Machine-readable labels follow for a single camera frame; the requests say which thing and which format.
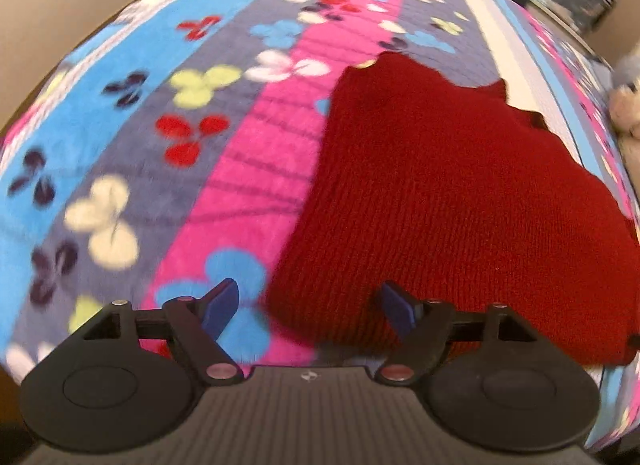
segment red knitted sweater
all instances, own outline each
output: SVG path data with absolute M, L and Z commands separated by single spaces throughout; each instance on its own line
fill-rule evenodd
M 318 174 L 266 295 L 314 342 L 388 349 L 374 301 L 509 304 L 582 364 L 625 363 L 639 331 L 640 248 L 606 186 L 503 82 L 453 85 L 384 53 L 335 87 Z

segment white stripe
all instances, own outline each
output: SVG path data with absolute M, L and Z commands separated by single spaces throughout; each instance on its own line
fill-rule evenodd
M 550 92 L 540 68 L 502 11 L 499 8 L 496 12 L 488 10 L 491 8 L 489 5 L 494 5 L 491 0 L 467 1 L 487 39 L 498 72 L 508 83 L 510 105 L 542 113 L 549 130 L 558 135 L 572 158 L 580 164 L 578 148 L 562 110 Z M 536 88 L 543 88 L 545 91 L 535 91 Z

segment floral blanket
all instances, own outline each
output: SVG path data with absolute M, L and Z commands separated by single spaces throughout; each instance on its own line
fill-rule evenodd
M 375 365 L 300 343 L 256 305 L 332 88 L 383 50 L 462 86 L 506 79 L 511 105 L 540 111 L 637 215 L 586 60 L 511 2 L 140 0 L 60 63 L 4 141 L 0 361 L 15 380 L 107 302 L 158 307 L 226 277 L 241 307 L 219 342 L 243 365 Z M 635 364 L 594 373 L 597 446 L 638 423 L 640 387 Z

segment metal screw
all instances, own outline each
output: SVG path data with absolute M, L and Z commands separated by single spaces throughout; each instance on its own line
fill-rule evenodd
M 225 362 L 212 364 L 207 368 L 207 375 L 216 380 L 232 379 L 237 373 L 238 369 L 233 364 Z
M 380 374 L 392 382 L 405 382 L 414 376 L 414 371 L 409 366 L 403 364 L 391 364 L 380 370 Z

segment pink stripe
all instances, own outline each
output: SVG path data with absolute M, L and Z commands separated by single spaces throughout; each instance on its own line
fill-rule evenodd
M 156 291 L 175 279 L 202 278 L 205 260 L 217 249 L 251 252 L 273 273 L 315 173 L 325 123 L 315 103 L 330 96 L 347 66 L 373 59 L 382 51 L 378 42 L 388 41 L 391 33 L 379 25 L 383 20 L 394 22 L 401 7 L 401 0 L 375 2 L 387 12 L 374 12 L 367 9 L 369 0 L 350 2 L 360 12 L 338 10 L 343 21 L 309 26 L 289 52 L 293 63 L 319 60 L 330 67 L 330 73 L 293 75 L 265 85 L 209 177 L 210 182 L 258 188 L 269 196 L 256 198 L 205 186 L 190 219 L 236 211 L 276 212 L 219 220 L 208 229 L 187 220 L 159 265 L 142 307 L 157 307 Z M 282 100 L 293 103 L 286 105 Z M 292 341 L 276 327 L 272 331 L 271 346 L 261 363 L 304 365 L 313 358 L 312 349 Z
M 4 139 L 2 140 L 2 145 L 8 146 L 12 140 L 20 133 L 24 127 L 31 121 L 31 118 L 36 114 L 40 105 L 32 104 L 27 111 L 25 111 L 22 116 L 15 121 L 14 125 L 12 125 L 7 131 L 6 135 L 4 135 Z
M 591 102 L 591 99 L 589 99 L 587 95 L 585 95 L 584 91 L 580 87 L 580 84 L 575 79 L 575 76 L 572 73 L 572 71 L 569 70 L 569 68 L 564 64 L 562 57 L 556 50 L 556 46 L 554 42 L 548 36 L 548 32 L 542 27 L 542 25 L 538 22 L 538 20 L 536 20 L 528 12 L 524 12 L 524 14 L 529 19 L 529 22 L 531 23 L 531 25 L 535 28 L 536 32 L 538 33 L 538 38 L 543 42 L 549 54 L 551 54 L 551 57 L 553 58 L 553 60 L 555 60 L 560 70 L 566 75 L 567 79 L 572 84 L 572 87 L 574 87 L 575 93 L 578 96 L 580 104 L 582 104 L 582 106 L 584 107 L 591 121 L 591 127 L 593 128 L 593 132 L 595 133 L 596 138 L 600 141 L 600 144 L 603 146 L 604 158 L 607 164 L 609 165 L 611 172 L 613 172 L 615 175 L 616 186 L 618 187 L 620 196 L 622 196 L 622 199 L 625 204 L 624 212 L 628 217 L 635 219 L 635 214 L 633 211 L 633 207 L 631 205 L 631 198 L 629 198 L 628 191 L 626 190 L 623 184 L 622 174 L 620 172 L 620 168 L 618 167 L 618 163 L 616 162 L 616 159 L 613 157 L 613 154 L 611 153 L 611 151 L 606 148 L 607 133 L 604 128 L 604 125 L 601 124 L 600 121 L 596 118 L 598 116 L 597 109 L 593 105 L 593 102 Z

